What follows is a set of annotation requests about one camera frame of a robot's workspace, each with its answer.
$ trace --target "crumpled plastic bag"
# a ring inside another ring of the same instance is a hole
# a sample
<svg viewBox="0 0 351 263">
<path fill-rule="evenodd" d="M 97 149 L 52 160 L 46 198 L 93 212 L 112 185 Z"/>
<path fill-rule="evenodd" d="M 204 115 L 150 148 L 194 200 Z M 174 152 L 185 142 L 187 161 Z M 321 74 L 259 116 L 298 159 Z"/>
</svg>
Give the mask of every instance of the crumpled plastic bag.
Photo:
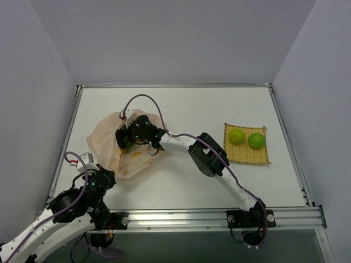
<svg viewBox="0 0 351 263">
<path fill-rule="evenodd" d="M 133 111 L 135 118 L 140 115 L 147 115 L 153 125 L 162 128 L 159 116 L 145 113 L 142 110 Z M 130 179 L 137 170 L 155 161 L 159 154 L 152 156 L 150 154 L 154 154 L 157 151 L 156 149 L 149 148 L 149 145 L 136 144 L 127 152 L 122 153 L 116 140 L 116 130 L 120 129 L 126 121 L 120 119 L 119 115 L 119 112 L 113 112 L 102 119 L 86 140 L 90 150 L 95 154 L 98 163 L 103 168 L 114 171 L 115 178 Z"/>
</svg>

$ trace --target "gray wall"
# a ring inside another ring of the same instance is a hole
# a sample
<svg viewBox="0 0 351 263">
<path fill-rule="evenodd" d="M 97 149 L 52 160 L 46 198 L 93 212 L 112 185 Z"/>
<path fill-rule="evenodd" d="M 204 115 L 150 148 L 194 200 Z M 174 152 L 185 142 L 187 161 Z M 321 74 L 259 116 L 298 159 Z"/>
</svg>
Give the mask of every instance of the gray wall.
<svg viewBox="0 0 351 263">
<path fill-rule="evenodd" d="M 78 84 L 273 81 L 315 0 L 31 0 Z"/>
<path fill-rule="evenodd" d="M 351 1 L 318 0 L 273 86 L 337 262 L 351 262 Z"/>
<path fill-rule="evenodd" d="M 0 1 L 0 243 L 42 209 L 75 85 L 29 1 Z"/>
</svg>

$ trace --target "wire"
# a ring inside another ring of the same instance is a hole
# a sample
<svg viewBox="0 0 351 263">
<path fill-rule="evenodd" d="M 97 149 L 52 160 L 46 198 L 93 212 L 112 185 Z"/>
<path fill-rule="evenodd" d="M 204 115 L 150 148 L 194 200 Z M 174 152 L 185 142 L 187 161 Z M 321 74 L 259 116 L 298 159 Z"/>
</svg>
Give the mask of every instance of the wire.
<svg viewBox="0 0 351 263">
<path fill-rule="evenodd" d="M 80 177 L 82 177 L 84 174 L 85 174 L 85 172 L 82 172 L 82 173 L 78 174 L 76 177 L 74 177 L 74 179 L 72 180 L 72 185 L 71 185 L 71 187 L 69 188 L 69 190 L 72 190 L 73 188 L 76 187 L 75 182 L 77 181 L 77 179 L 79 179 Z"/>
<path fill-rule="evenodd" d="M 230 222 L 230 235 L 231 235 L 231 237 L 232 237 L 235 241 L 237 241 L 238 243 L 245 243 L 245 240 L 240 241 L 240 240 L 237 240 L 237 239 L 234 237 L 234 234 L 233 234 L 233 221 Z"/>
<path fill-rule="evenodd" d="M 115 220 L 113 220 L 113 222 L 109 225 L 109 228 L 107 230 L 107 234 L 109 235 L 109 237 L 113 237 L 112 233 L 110 233 L 111 228 L 113 228 L 115 226 Z"/>
<path fill-rule="evenodd" d="M 151 155 L 151 156 L 155 156 L 155 155 L 158 154 L 158 152 L 160 151 L 160 149 L 157 149 L 157 151 L 156 151 L 155 153 L 150 153 L 150 152 L 149 152 L 149 149 L 150 149 L 150 148 L 152 148 L 152 147 L 149 146 L 149 147 L 146 149 L 146 151 L 147 151 L 148 154 Z"/>
<path fill-rule="evenodd" d="M 126 115 L 126 110 L 127 110 L 128 106 L 129 106 L 129 104 L 130 104 L 134 99 L 136 99 L 137 97 L 147 97 L 147 98 L 149 98 L 150 100 L 153 101 L 153 103 L 155 104 L 155 106 L 156 106 L 156 108 L 157 108 L 157 110 L 158 110 L 158 113 L 159 113 L 159 115 L 160 115 L 161 122 L 162 122 L 162 126 L 163 126 L 163 128 L 165 129 L 166 133 L 167 133 L 168 135 L 170 135 L 170 134 L 168 133 L 167 128 L 166 128 L 165 121 L 163 120 L 163 116 L 162 116 L 160 107 L 158 106 L 157 102 L 156 102 L 151 96 L 149 96 L 149 95 L 147 95 L 147 94 L 138 94 L 138 95 L 135 95 L 134 97 L 132 97 L 132 98 L 129 100 L 129 102 L 127 102 L 126 106 L 124 107 L 124 110 L 123 110 L 123 117 Z"/>
<path fill-rule="evenodd" d="M 81 238 L 79 240 L 82 240 L 83 237 L 85 238 L 86 242 L 88 242 L 88 238 L 87 238 L 87 233 L 86 232 L 81 236 Z M 84 261 L 86 261 L 86 259 L 89 257 L 89 254 L 90 254 L 90 249 L 88 248 L 87 255 L 84 257 L 84 259 L 79 261 L 79 262 L 75 261 L 73 259 L 73 250 L 76 247 L 76 245 L 78 245 L 78 244 L 79 244 L 79 241 L 77 241 L 74 244 L 74 246 L 72 247 L 71 252 L 70 252 L 70 259 L 71 259 L 72 263 L 83 263 Z"/>
<path fill-rule="evenodd" d="M 85 173 L 85 183 L 83 185 L 83 188 L 80 192 L 80 194 L 77 196 L 77 198 L 66 208 L 62 209 L 61 211 L 57 212 L 56 214 L 53 214 L 51 216 L 49 216 L 46 219 L 43 219 L 41 222 L 39 222 L 36 226 L 33 227 L 33 230 L 31 232 L 29 232 L 24 238 L 23 240 L 19 243 L 19 245 L 13 250 L 13 252 L 11 253 L 11 255 L 3 262 L 3 263 L 9 263 L 9 261 L 13 258 L 13 256 L 17 253 L 17 251 L 27 242 L 27 240 L 32 236 L 34 230 L 37 230 L 40 226 L 42 226 L 43 224 L 45 224 L 46 222 L 48 222 L 49 220 L 55 218 L 58 215 L 63 214 L 64 212 L 70 210 L 74 205 L 77 204 L 77 202 L 82 198 L 84 191 L 87 188 L 87 183 L 88 183 L 88 169 L 87 166 L 85 164 L 85 162 L 83 161 L 83 159 L 76 154 L 75 152 L 66 152 L 64 154 L 64 158 L 66 161 L 68 161 L 69 163 L 71 163 L 71 160 L 69 160 L 67 158 L 67 155 L 74 155 L 83 165 L 83 169 L 84 169 L 84 173 Z"/>
<path fill-rule="evenodd" d="M 238 178 L 236 177 L 235 173 L 230 169 L 229 165 L 227 165 L 227 163 L 225 162 L 225 160 L 218 154 L 218 152 L 215 151 L 215 149 L 213 149 L 208 143 L 206 143 L 205 141 L 201 140 L 200 138 L 198 137 L 195 137 L 191 134 L 187 134 L 187 133 L 181 133 L 181 134 L 171 134 L 166 125 L 165 125 L 165 121 L 163 119 L 163 116 L 162 116 L 162 113 L 161 113 L 161 110 L 160 110 L 160 107 L 158 106 L 157 102 L 149 95 L 146 95 L 146 94 L 138 94 L 134 97 L 132 97 L 129 102 L 127 102 L 126 106 L 124 107 L 124 110 L 123 110 L 123 116 L 125 116 L 125 113 L 126 113 L 126 110 L 129 106 L 129 104 L 136 98 L 138 97 L 141 97 L 141 96 L 144 96 L 144 97 L 147 97 L 149 98 L 156 106 L 157 110 L 158 110 L 158 113 L 160 114 L 160 118 L 161 118 L 161 122 L 162 122 L 162 126 L 165 130 L 165 132 L 171 136 L 171 137 L 181 137 L 181 136 L 186 136 L 186 137 L 190 137 L 192 139 L 195 139 L 197 140 L 198 142 L 202 143 L 203 145 L 205 145 L 214 155 L 216 155 L 216 157 L 220 160 L 220 162 L 223 163 L 223 165 L 226 167 L 226 169 L 228 170 L 228 172 L 230 173 L 230 175 L 234 178 L 236 184 L 238 185 L 238 187 L 240 187 L 243 191 L 247 192 L 249 195 L 251 195 L 256 201 L 257 203 L 259 204 L 259 206 L 261 207 L 262 209 L 262 213 L 263 213 L 263 220 L 264 220 L 264 237 L 263 237 L 263 240 L 257 245 L 258 247 L 260 247 L 261 245 L 264 244 L 266 238 L 267 238 L 267 234 L 268 234 L 268 219 L 267 219 L 267 213 L 265 211 L 265 207 L 263 205 L 263 203 L 261 202 L 261 200 L 255 196 L 252 192 L 250 192 L 248 189 L 244 188 L 240 183 L 239 183 L 239 180 Z"/>
<path fill-rule="evenodd" d="M 120 259 L 122 257 L 122 252 L 119 249 L 116 248 L 101 248 L 102 251 L 111 251 L 117 254 L 117 256 L 108 256 L 105 255 L 103 253 L 101 253 L 100 251 L 96 250 L 94 247 L 92 247 L 88 242 L 85 242 L 81 239 L 75 238 L 76 241 L 83 243 L 84 245 L 86 245 L 92 252 L 98 254 L 99 256 L 102 256 L 103 258 L 106 259 Z"/>
<path fill-rule="evenodd" d="M 146 144 L 149 144 L 147 141 L 144 141 L 144 140 L 141 139 L 141 138 L 138 138 L 138 140 L 139 140 L 139 141 L 142 141 L 143 143 L 142 143 L 142 144 L 139 144 L 139 143 L 135 142 L 135 144 L 137 144 L 137 145 L 146 145 Z"/>
</svg>

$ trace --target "yellow bamboo mat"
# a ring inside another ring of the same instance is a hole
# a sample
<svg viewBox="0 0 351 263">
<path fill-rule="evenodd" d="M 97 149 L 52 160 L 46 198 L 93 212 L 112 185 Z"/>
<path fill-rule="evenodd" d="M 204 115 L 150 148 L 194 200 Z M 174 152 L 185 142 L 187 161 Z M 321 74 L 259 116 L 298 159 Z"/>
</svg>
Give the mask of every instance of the yellow bamboo mat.
<svg viewBox="0 0 351 263">
<path fill-rule="evenodd" d="M 227 134 L 232 129 L 241 129 L 245 134 L 245 141 L 240 145 L 232 144 Z M 224 150 L 227 153 L 227 158 L 229 161 L 240 164 L 250 164 L 250 165 L 262 165 L 270 164 L 268 160 L 267 146 L 265 145 L 261 149 L 253 149 L 248 145 L 247 139 L 253 133 L 261 133 L 265 135 L 266 127 L 262 128 L 250 128 L 234 126 L 228 123 L 224 124 Z"/>
</svg>

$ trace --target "lime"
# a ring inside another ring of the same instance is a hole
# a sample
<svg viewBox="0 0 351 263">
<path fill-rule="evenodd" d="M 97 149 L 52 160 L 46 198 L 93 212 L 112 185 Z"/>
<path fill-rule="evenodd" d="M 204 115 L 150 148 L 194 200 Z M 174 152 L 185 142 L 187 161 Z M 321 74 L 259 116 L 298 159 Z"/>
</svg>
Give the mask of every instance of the lime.
<svg viewBox="0 0 351 263">
<path fill-rule="evenodd" d="M 261 133 L 253 133 L 247 141 L 251 148 L 261 149 L 265 145 L 265 136 Z"/>
<path fill-rule="evenodd" d="M 245 141 L 245 134 L 241 129 L 233 129 L 228 133 L 228 139 L 232 144 L 241 144 Z"/>
</svg>

